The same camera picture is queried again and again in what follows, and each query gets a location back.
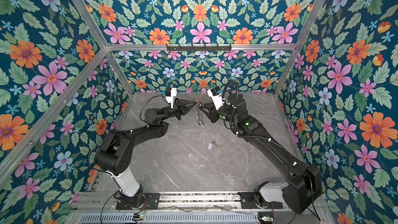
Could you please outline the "aluminium back top beam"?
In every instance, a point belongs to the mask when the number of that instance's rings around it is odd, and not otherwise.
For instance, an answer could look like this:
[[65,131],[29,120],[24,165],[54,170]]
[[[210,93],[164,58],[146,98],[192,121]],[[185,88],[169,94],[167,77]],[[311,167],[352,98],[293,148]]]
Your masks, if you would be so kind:
[[259,51],[272,51],[272,50],[285,50],[294,51],[296,44],[187,44],[187,45],[144,45],[144,44],[108,44],[106,46],[107,51],[244,51],[244,50],[259,50]]

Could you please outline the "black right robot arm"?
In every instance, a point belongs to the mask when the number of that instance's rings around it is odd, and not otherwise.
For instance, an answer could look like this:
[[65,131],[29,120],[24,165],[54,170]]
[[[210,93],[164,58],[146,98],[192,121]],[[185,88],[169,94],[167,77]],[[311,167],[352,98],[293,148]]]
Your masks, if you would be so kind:
[[255,117],[248,114],[242,94],[230,94],[227,102],[220,95],[211,103],[199,106],[211,122],[229,122],[233,134],[259,149],[284,178],[282,183],[263,182],[254,189],[258,207],[285,203],[296,214],[302,214],[322,195],[321,171],[309,166],[279,144]]

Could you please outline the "aluminium left top beam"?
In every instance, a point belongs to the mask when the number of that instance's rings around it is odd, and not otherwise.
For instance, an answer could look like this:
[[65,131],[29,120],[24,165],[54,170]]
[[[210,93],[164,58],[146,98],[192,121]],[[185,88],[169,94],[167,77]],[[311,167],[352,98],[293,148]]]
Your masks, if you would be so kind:
[[106,56],[107,50],[101,49],[94,56],[92,61],[84,67],[78,76],[66,87],[55,102],[43,113],[43,115],[32,126],[23,139],[11,150],[1,162],[1,186],[12,176],[20,162],[29,155],[31,149],[39,141],[41,136],[48,130],[50,124],[59,116],[61,111],[72,99],[75,92],[86,82],[89,75],[99,66]]

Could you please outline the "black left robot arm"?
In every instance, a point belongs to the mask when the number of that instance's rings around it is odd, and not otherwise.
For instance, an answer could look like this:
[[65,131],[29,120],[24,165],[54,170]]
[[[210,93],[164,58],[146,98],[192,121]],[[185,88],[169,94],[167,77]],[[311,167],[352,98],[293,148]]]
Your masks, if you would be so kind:
[[145,198],[143,187],[135,179],[131,169],[134,147],[165,136],[169,127],[166,120],[180,120],[196,104],[196,101],[175,99],[173,104],[164,108],[148,108],[144,113],[144,126],[121,131],[114,129],[104,138],[94,162],[115,181],[119,187],[119,199],[126,206],[132,209],[141,208]]

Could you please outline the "purple tag key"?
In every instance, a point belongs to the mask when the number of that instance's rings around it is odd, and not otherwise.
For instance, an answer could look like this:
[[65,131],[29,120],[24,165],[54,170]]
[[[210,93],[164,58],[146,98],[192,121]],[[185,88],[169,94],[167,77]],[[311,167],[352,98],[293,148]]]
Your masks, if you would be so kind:
[[207,149],[208,150],[212,150],[213,147],[218,148],[218,145],[215,142],[211,142],[211,143],[208,144],[208,148]]

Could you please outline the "aluminium beam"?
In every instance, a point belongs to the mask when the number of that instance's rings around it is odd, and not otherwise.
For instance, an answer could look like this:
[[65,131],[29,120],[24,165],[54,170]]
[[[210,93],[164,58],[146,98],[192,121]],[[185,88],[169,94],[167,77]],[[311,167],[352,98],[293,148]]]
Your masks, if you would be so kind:
[[108,44],[106,46],[107,51],[244,51],[244,50],[259,50],[259,51],[272,51],[272,50],[285,50],[294,51],[296,44],[187,44],[187,45],[144,45],[144,44]]
[[59,116],[61,111],[72,99],[75,92],[86,82],[89,75],[99,66],[106,56],[107,50],[101,49],[94,56],[92,61],[84,67],[78,76],[66,87],[55,102],[43,113],[43,115],[32,126],[23,139],[11,150],[1,162],[1,186],[12,176],[20,162],[29,155],[31,149],[39,141],[41,136],[48,130],[50,124]]

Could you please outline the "black hook rail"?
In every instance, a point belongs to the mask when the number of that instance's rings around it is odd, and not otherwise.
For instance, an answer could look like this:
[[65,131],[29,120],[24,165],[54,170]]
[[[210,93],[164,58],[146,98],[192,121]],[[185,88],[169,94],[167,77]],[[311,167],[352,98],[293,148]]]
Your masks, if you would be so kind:
[[231,51],[232,45],[220,45],[220,44],[203,44],[203,45],[166,45],[167,51],[186,51],[186,52],[196,52],[196,51],[208,51],[208,52],[218,52],[218,51]]

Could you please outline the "aluminium back right post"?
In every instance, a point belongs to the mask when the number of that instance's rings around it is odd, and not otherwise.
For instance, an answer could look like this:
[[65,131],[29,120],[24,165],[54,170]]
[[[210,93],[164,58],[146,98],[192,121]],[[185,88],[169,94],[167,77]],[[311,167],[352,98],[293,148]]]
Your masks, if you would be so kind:
[[278,86],[274,91],[274,97],[277,98],[278,95],[280,94],[280,92],[283,89],[283,86],[285,84],[285,82],[288,80],[288,76],[291,72],[291,70],[294,67],[294,62],[295,59],[298,57],[298,55],[300,54],[300,51],[303,49],[304,47],[304,43],[307,40],[311,29],[313,27],[313,25],[315,24],[323,5],[325,4],[326,0],[314,0],[313,3],[313,8],[312,11],[309,13],[307,20],[305,21],[305,24],[302,28],[302,30],[300,31],[300,34],[297,38],[297,42],[295,45],[295,50],[293,51],[293,53],[291,54],[291,56],[289,57],[288,62],[286,63],[285,69],[282,72],[280,78],[279,78],[279,82],[278,82]]

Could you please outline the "aluminium post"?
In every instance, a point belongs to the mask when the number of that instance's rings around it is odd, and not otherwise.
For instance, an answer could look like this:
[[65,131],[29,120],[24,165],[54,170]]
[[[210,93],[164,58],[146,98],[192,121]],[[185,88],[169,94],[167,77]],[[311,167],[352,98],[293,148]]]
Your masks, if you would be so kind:
[[300,51],[303,49],[304,47],[304,43],[307,40],[311,29],[313,27],[313,25],[315,24],[323,5],[325,4],[326,0],[314,0],[313,3],[313,8],[312,11],[309,13],[307,20],[305,21],[305,24],[302,28],[302,30],[300,31],[300,34],[297,38],[297,42],[295,45],[295,50],[293,51],[293,53],[291,54],[291,56],[289,57],[288,62],[286,63],[285,69],[282,72],[280,78],[279,78],[279,82],[278,82],[278,86],[274,91],[274,97],[277,98],[278,95],[280,94],[280,92],[283,89],[283,86],[285,84],[285,82],[288,80],[288,76],[291,72],[291,70],[294,67],[294,62],[295,59],[298,57],[298,55],[300,54]]
[[104,51],[104,55],[100,55],[100,57],[106,57],[107,61],[110,63],[111,67],[114,69],[115,74],[117,75],[119,81],[124,87],[124,90],[126,91],[127,95],[129,97],[133,97],[133,90],[126,78],[125,73],[123,72],[119,62],[116,60],[116,57],[114,53],[110,50],[110,44],[106,41],[104,35],[102,34],[102,31],[96,24],[94,18],[92,17],[91,12],[89,11],[86,2],[84,0],[72,0],[74,6],[78,10],[80,16],[82,17],[82,20],[85,22],[88,30],[92,34],[93,38],[95,39],[96,43],[98,44],[98,53],[101,51]]

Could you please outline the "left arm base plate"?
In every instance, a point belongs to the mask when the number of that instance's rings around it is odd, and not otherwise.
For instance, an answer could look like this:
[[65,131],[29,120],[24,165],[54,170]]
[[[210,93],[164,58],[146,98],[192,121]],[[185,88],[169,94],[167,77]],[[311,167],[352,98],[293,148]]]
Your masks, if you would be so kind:
[[114,198],[117,200],[117,210],[153,210],[158,208],[160,202],[159,193],[138,193],[133,197],[117,193]]

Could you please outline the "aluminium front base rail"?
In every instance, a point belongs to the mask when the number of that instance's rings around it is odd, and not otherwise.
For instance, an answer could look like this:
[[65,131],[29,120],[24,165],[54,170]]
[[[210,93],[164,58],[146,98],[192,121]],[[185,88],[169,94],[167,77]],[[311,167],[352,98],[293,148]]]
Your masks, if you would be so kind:
[[123,200],[120,193],[84,192],[72,203],[73,211],[115,212],[115,211],[290,211],[286,203],[257,203],[253,193],[244,191],[165,191],[146,192],[144,202],[132,207]]

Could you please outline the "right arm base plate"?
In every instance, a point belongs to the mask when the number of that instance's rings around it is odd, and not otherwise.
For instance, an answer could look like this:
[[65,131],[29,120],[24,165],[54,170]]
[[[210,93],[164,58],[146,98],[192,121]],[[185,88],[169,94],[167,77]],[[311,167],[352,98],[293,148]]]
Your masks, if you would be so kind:
[[283,209],[280,202],[266,202],[259,193],[238,192],[242,209]]

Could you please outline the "aluminium back left post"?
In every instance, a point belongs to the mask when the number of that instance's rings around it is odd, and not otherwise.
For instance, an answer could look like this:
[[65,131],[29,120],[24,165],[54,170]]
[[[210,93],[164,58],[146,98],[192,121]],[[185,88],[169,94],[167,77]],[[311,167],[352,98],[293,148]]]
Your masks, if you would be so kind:
[[85,22],[88,30],[92,34],[93,38],[95,39],[96,43],[98,44],[98,53],[101,51],[104,51],[104,55],[100,55],[100,57],[106,57],[107,61],[110,63],[111,67],[114,69],[115,74],[117,75],[119,81],[124,87],[124,90],[126,91],[127,95],[129,97],[133,97],[133,90],[126,78],[125,73],[123,72],[119,62],[116,60],[116,57],[114,53],[110,50],[110,44],[106,41],[104,35],[102,34],[102,31],[96,24],[94,18],[92,17],[91,12],[89,11],[86,2],[84,0],[72,0],[74,6],[78,10],[80,16],[82,17],[82,20]]

